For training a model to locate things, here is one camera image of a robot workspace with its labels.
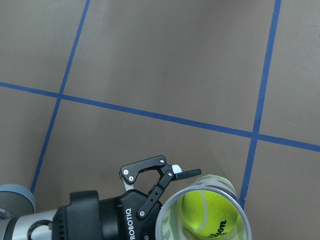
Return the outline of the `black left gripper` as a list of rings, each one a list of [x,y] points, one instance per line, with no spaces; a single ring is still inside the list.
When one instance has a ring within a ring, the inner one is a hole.
[[[157,171],[159,179],[148,195],[132,190],[139,174]],[[70,194],[70,204],[61,206],[52,221],[53,240],[153,240],[160,197],[172,181],[202,174],[200,169],[183,171],[158,155],[121,167],[119,176],[127,190],[121,196],[100,200],[95,190]]]

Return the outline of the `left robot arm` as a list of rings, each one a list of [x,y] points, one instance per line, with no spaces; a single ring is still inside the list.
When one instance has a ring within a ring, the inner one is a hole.
[[[70,194],[68,205],[36,212],[34,195],[18,184],[0,187],[3,240],[153,240],[167,186],[200,175],[158,155],[121,167],[125,193],[101,200],[95,190]]]

